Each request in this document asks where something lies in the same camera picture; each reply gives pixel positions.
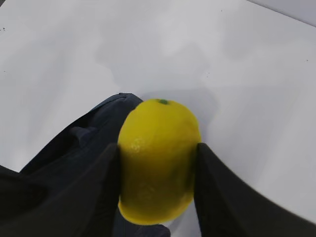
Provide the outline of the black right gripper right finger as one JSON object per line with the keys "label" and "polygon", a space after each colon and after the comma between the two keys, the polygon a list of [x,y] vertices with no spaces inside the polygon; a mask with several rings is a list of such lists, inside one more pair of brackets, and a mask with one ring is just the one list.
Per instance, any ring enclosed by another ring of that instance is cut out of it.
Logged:
{"label": "black right gripper right finger", "polygon": [[203,237],[314,237],[314,223],[270,201],[205,144],[197,146],[194,201]]}

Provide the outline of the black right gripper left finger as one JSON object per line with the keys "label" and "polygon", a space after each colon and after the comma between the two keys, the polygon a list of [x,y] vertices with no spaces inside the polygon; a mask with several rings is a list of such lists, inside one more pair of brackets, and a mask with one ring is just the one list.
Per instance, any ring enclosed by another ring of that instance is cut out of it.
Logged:
{"label": "black right gripper left finger", "polygon": [[32,173],[0,173],[3,237],[109,237],[120,190],[119,151],[61,158]]}

